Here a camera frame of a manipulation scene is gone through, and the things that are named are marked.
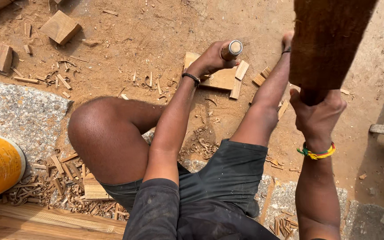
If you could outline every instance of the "black shorts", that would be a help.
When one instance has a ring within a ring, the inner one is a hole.
[[[180,204],[218,199],[238,206],[250,217],[259,215],[254,200],[262,179],[268,148],[221,141],[219,149],[199,172],[191,173],[178,163]],[[106,192],[131,212],[142,179],[123,184],[100,183]]]

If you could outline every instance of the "man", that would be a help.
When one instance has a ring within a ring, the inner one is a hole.
[[[269,137],[278,122],[278,103],[288,83],[293,34],[284,35],[281,59],[256,92],[237,131],[222,140],[197,173],[180,166],[178,154],[197,78],[238,64],[221,58],[221,49],[230,41],[213,43],[187,68],[166,107],[105,97],[85,103],[72,114],[68,128],[72,146],[108,194],[131,214],[125,239],[278,239],[249,217],[260,211],[254,195]],[[307,149],[325,152],[346,107],[340,92],[330,91],[313,107],[300,101],[297,90],[290,94]],[[149,146],[141,134],[154,126]],[[296,208],[301,239],[340,239],[330,156],[304,157]]]

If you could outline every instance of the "sandy ground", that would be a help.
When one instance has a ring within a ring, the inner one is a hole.
[[[167,81],[179,79],[186,51],[201,53],[218,40],[238,39],[243,42],[241,59],[250,67],[243,79],[239,99],[229,99],[227,91],[199,88],[184,148],[193,143],[193,130],[204,125],[208,127],[204,134],[206,142],[220,143],[221,139],[233,134],[257,90],[251,80],[266,66],[273,68],[276,65],[281,53],[282,34],[293,29],[295,17],[293,2],[287,0],[148,0],[148,6],[145,6],[144,0],[128,3],[64,0],[58,9],[78,21],[83,30],[65,46],[60,46],[39,30],[56,12],[55,3],[51,3],[50,11],[47,1],[33,3],[27,0],[18,0],[1,10],[0,42],[13,47],[13,65],[25,76],[51,73],[52,65],[61,57],[73,55],[90,61],[70,58],[80,70],[75,75],[76,79],[72,71],[65,72],[64,65],[60,66],[60,74],[71,79],[73,90],[69,94],[75,101],[67,119],[82,103],[98,96],[116,95],[123,86],[123,93],[130,99],[163,104],[163,99],[157,100],[160,97],[157,90],[141,86],[151,71],[154,78],[160,78],[164,95],[170,100],[174,86],[167,86]],[[103,13],[103,9],[119,14]],[[22,14],[23,19],[16,20],[18,14]],[[30,38],[23,33],[25,22],[32,24]],[[24,51],[25,44],[31,46],[32,56]],[[348,102],[348,108],[333,133],[338,147],[333,168],[336,185],[346,188],[350,199],[384,207],[384,136],[368,133],[371,124],[384,124],[383,51],[384,0],[381,0],[343,86],[353,94],[342,95]],[[131,82],[135,70],[138,70],[138,87]],[[66,91],[63,86],[56,89],[54,85],[46,88],[45,84],[16,82],[11,76],[15,74],[8,77],[0,75],[0,82],[36,87],[59,95]],[[292,87],[287,87],[284,99],[289,99],[288,89]],[[216,101],[217,106],[205,97]],[[205,124],[200,117],[195,117],[201,112]],[[213,124],[216,118],[221,121]],[[302,164],[302,157],[296,148],[301,147],[304,139],[294,122],[295,113],[290,106],[269,143],[270,156],[284,162],[286,170],[266,165],[264,171],[281,180],[297,181],[299,174],[287,169],[301,167]],[[64,145],[65,137],[61,135],[58,143],[62,149],[69,150],[70,146]],[[203,156],[192,154],[187,157],[202,159]],[[364,173],[367,177],[360,180],[358,176]],[[374,189],[375,195],[370,194],[370,188]]]

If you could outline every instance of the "yellow green red bracelet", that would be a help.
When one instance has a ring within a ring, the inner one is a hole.
[[[305,156],[309,156],[312,159],[316,160],[316,159],[322,159],[322,158],[326,158],[328,156],[333,155],[333,153],[336,151],[336,146],[334,145],[333,142],[331,142],[331,146],[327,151],[319,152],[319,153],[313,153],[306,148],[306,142],[304,142],[303,143],[303,150],[300,150],[299,148],[297,148],[297,151],[300,152],[301,154],[305,155]]]

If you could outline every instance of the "hand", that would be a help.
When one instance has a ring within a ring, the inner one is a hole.
[[[290,90],[290,103],[296,112],[296,127],[305,136],[306,147],[311,152],[323,152],[331,145],[331,132],[346,108],[340,90],[331,90],[324,101],[307,106],[300,100],[296,89]]]
[[[197,77],[213,74],[225,68],[233,68],[239,65],[237,60],[225,61],[221,57],[221,51],[225,46],[231,43],[229,41],[217,41],[212,43],[207,50],[188,68],[187,73]]]

